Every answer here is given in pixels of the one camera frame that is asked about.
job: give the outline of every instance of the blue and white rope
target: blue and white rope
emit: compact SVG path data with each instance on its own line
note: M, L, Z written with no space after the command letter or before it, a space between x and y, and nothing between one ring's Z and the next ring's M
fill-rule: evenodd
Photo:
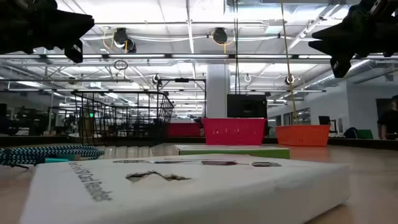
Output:
M0 148L0 165L42 163L45 158L57 156L80 155L82 160L98 159L104 154L94 146L45 146Z

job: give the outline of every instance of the white box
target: white box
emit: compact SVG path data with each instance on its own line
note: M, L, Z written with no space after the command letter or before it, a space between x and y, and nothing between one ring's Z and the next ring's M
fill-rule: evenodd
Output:
M114 163L124 159L41 164L21 223L304 223L350 195L349 168L338 164L223 154L139 158L165 159L247 165ZM252 162L282 166L253 167ZM133 183L126 178L151 170L190 180L150 175Z

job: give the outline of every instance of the wooden table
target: wooden table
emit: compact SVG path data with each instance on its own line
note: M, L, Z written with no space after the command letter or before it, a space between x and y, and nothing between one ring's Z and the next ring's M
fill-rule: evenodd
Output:
M171 156L173 145L105 149L105 159ZM351 198L307 224L395 224L398 220L398 152L355 147L291 147L292 159L349 164ZM17 223L34 168L0 167L1 223Z

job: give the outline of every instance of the wire basket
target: wire basket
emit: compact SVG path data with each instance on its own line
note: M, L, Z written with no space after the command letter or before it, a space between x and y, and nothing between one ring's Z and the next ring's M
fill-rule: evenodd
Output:
M116 144L134 138L147 138L160 144L167 135L173 104L164 93L118 92L136 100L124 103L101 102L97 91L75 91L78 129L82 144Z
M330 125L288 125L276 127L278 143L286 146L326 146Z

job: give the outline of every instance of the plastic basket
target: plastic basket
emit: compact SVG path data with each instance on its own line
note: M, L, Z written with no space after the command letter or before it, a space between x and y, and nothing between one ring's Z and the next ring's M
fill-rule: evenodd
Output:
M289 125L276 127L278 143L286 146L326 146L330 125Z
M200 123L170 123L168 124L168 134L175 136L200 136Z
M259 146L264 139L263 118L206 118L206 144Z

